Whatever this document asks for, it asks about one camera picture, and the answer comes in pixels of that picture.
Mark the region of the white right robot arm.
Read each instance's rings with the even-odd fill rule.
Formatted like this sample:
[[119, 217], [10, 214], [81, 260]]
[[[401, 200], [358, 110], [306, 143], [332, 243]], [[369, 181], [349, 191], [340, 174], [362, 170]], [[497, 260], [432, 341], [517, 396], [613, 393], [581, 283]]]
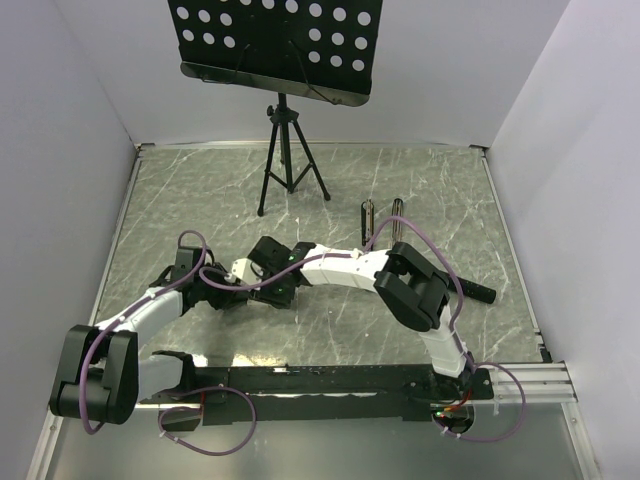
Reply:
[[411, 245], [389, 250], [339, 250], [312, 242], [289, 249], [264, 236], [247, 257], [236, 260], [232, 273], [245, 285], [266, 281], [300, 261], [305, 263], [266, 287], [258, 298], [288, 307], [300, 286], [333, 285], [374, 292], [394, 318], [422, 338], [437, 373], [438, 390], [448, 398], [466, 392], [472, 377], [468, 350], [452, 329], [451, 281]]

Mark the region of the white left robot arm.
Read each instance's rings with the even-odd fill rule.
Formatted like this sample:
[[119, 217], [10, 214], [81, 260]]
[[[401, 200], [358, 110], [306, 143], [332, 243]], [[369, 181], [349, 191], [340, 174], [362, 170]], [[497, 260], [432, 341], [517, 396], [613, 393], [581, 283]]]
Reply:
[[139, 300], [94, 326], [71, 328], [65, 336], [49, 399], [51, 412], [60, 417], [81, 417], [84, 365], [88, 366], [88, 421], [122, 424], [138, 402], [163, 391], [177, 402], [192, 398], [198, 387], [192, 355], [159, 350], [140, 359], [139, 351], [162, 328], [200, 302], [215, 310], [247, 303], [249, 294], [245, 291], [221, 290], [203, 282], [198, 275], [201, 267], [211, 267], [214, 281], [226, 283], [227, 272], [214, 261], [211, 250], [180, 247], [175, 262], [161, 272]]

